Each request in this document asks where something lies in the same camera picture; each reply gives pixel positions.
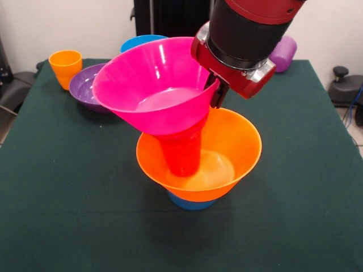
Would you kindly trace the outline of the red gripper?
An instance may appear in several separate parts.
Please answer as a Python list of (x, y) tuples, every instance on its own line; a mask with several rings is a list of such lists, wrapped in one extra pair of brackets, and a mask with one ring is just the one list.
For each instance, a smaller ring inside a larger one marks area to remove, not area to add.
[(267, 60), (262, 67), (251, 71), (228, 67), (212, 55), (206, 43), (203, 44), (200, 41), (192, 42), (191, 56), (203, 68), (211, 72), (204, 85), (205, 90), (218, 84), (218, 78), (224, 81), (219, 84), (210, 102), (210, 106), (217, 109), (221, 107), (229, 88), (243, 98), (249, 99), (266, 85), (276, 69), (276, 65), (271, 60)]

